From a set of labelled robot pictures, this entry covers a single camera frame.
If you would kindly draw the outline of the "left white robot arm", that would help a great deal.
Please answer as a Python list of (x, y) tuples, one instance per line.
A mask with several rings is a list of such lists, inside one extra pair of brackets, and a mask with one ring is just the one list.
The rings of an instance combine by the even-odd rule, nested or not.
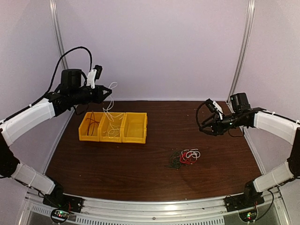
[(44, 195), (57, 208), (67, 204), (67, 197), (61, 188), (49, 177), (37, 172), (17, 159), (10, 146), (23, 134), (37, 125), (71, 110), (77, 105), (102, 103), (112, 90), (103, 85), (96, 85), (102, 66), (96, 65), (81, 82), (84, 73), (80, 69), (67, 69), (61, 73), (60, 85), (54, 92), (44, 94), (37, 102), (0, 122), (0, 175), (11, 178), (28, 187), (33, 187)]

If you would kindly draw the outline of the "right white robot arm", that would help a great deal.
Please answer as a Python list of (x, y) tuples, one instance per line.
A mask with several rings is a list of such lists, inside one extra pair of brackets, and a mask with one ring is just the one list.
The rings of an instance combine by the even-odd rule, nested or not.
[(211, 116), (200, 121), (200, 110), (196, 110), (195, 120), (199, 131), (218, 136), (237, 127), (256, 128), (271, 133), (292, 146), (290, 156), (283, 164), (245, 185), (240, 203), (250, 207), (264, 191), (300, 177), (300, 123), (260, 107), (252, 108), (244, 92), (230, 96), (230, 101), (233, 113), (229, 115), (223, 113), (216, 101), (207, 99), (203, 102), (201, 106), (206, 106)]

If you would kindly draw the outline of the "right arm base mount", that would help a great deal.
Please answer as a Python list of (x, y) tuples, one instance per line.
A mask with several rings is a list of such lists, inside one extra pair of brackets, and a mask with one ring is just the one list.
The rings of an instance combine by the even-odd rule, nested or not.
[(254, 183), (249, 181), (244, 186), (243, 194), (239, 195), (227, 195), (224, 198), (225, 207), (227, 212), (236, 210), (243, 210), (254, 207), (259, 204), (263, 204), (264, 197), (262, 192), (257, 192)]

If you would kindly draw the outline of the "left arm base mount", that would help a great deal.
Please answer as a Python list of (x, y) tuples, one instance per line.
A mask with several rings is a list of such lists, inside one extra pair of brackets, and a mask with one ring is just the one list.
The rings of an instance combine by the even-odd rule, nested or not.
[(44, 194), (43, 204), (63, 211), (80, 213), (83, 206), (83, 199), (64, 194), (63, 186), (54, 181), (54, 189), (50, 194)]

